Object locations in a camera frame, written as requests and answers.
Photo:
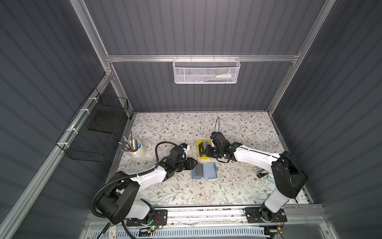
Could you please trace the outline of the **black VIP credit card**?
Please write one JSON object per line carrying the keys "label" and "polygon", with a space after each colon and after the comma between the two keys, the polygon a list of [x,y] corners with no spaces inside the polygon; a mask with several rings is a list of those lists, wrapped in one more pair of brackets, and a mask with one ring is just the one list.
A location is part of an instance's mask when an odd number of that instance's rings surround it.
{"label": "black VIP credit card", "polygon": [[194,170],[195,170],[195,177],[203,178],[203,176],[204,176],[204,166],[202,164],[196,165]]}

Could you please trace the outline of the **blue leather card holder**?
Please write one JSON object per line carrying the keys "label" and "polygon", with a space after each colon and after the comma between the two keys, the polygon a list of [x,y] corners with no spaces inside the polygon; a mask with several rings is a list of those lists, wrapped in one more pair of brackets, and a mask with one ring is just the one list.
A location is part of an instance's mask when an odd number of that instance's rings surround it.
{"label": "blue leather card holder", "polygon": [[195,177],[195,170],[192,170],[192,178],[193,179],[217,179],[217,166],[213,163],[198,163],[204,166],[204,176],[203,178]]}

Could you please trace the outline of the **yellow plastic card tray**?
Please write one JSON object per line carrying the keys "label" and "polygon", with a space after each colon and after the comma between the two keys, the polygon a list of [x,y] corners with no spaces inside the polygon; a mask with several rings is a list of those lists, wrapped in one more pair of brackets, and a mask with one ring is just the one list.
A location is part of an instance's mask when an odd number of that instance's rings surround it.
{"label": "yellow plastic card tray", "polygon": [[198,145],[198,156],[200,159],[211,159],[209,156],[209,148],[212,146],[211,140],[206,139],[206,140],[198,140],[197,141]]}

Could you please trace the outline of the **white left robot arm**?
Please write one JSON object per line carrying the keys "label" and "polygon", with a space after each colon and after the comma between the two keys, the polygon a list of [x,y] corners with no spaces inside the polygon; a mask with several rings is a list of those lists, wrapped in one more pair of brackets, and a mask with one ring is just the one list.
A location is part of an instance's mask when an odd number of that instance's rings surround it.
{"label": "white left robot arm", "polygon": [[125,219],[139,220],[143,225],[151,224],[155,208],[144,199],[138,200],[138,193],[170,179],[175,173],[193,170],[198,164],[197,160],[188,157],[188,144],[172,145],[170,154],[161,160],[158,152],[155,152],[154,168],[134,175],[117,172],[94,195],[90,205],[91,213],[99,218],[107,218],[114,225],[122,223]]}

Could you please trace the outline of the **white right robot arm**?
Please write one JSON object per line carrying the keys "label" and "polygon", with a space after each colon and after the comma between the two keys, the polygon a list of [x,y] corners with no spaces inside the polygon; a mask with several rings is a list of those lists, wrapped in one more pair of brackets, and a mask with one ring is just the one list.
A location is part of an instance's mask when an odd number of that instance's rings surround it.
{"label": "white right robot arm", "polygon": [[210,139],[212,146],[208,148],[208,157],[248,163],[273,175],[276,188],[259,209],[265,222],[271,222],[289,199],[298,195],[308,180],[308,174],[288,151],[281,154],[269,153],[238,142],[230,143],[223,133],[215,131]]}

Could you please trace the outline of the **white pen cup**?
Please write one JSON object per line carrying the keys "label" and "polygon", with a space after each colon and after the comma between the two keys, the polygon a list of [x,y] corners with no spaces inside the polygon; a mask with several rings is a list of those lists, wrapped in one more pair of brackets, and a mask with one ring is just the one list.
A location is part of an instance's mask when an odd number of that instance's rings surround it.
{"label": "white pen cup", "polygon": [[135,152],[130,152],[129,154],[132,156],[133,159],[140,160],[143,159],[146,155],[146,150],[142,146],[142,142],[138,139],[137,140],[138,149]]}

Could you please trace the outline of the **pens in cup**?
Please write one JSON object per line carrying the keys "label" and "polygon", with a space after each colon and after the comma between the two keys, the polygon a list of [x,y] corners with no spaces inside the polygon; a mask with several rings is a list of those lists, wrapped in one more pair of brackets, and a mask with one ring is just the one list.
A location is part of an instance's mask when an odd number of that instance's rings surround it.
{"label": "pens in cup", "polygon": [[123,151],[127,152],[137,152],[141,148],[141,143],[138,142],[136,136],[131,132],[130,138],[127,140],[125,136],[123,136],[124,143],[119,142],[118,144],[122,146]]}

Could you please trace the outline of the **white tube in basket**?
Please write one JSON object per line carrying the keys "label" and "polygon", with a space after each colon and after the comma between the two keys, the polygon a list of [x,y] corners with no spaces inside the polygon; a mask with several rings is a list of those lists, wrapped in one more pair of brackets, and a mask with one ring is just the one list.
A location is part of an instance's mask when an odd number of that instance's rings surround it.
{"label": "white tube in basket", "polygon": [[205,78],[203,81],[205,82],[212,82],[212,81],[235,81],[237,78],[237,75],[235,73],[232,74],[220,74],[212,76],[211,78]]}

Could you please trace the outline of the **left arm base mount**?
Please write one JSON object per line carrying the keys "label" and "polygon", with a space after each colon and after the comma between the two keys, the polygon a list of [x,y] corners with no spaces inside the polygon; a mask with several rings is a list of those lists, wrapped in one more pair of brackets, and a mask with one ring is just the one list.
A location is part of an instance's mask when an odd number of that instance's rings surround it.
{"label": "left arm base mount", "polygon": [[128,227],[148,227],[148,226],[165,226],[167,225],[168,210],[155,209],[151,210],[149,214],[142,220],[140,219],[127,219],[126,225]]}

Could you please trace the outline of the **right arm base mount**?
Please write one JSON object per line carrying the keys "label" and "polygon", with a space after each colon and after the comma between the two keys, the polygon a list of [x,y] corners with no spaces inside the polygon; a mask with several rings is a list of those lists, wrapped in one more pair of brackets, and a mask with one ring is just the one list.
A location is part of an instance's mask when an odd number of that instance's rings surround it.
{"label": "right arm base mount", "polygon": [[281,223],[287,222],[286,214],[283,208],[278,212],[273,213],[266,207],[246,207],[243,213],[247,218],[248,223]]}

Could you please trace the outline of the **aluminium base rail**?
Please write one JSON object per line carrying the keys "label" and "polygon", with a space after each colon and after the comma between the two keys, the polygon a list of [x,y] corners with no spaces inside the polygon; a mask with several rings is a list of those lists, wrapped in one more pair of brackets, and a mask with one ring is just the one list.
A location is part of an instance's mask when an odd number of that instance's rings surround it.
{"label": "aluminium base rail", "polygon": [[[259,205],[216,205],[216,206],[156,206],[167,211],[167,227],[181,226],[240,226],[273,225],[260,218],[254,219],[247,208],[259,208]],[[278,220],[281,225],[322,224],[328,217],[320,204],[285,204],[283,215],[286,220]]]}

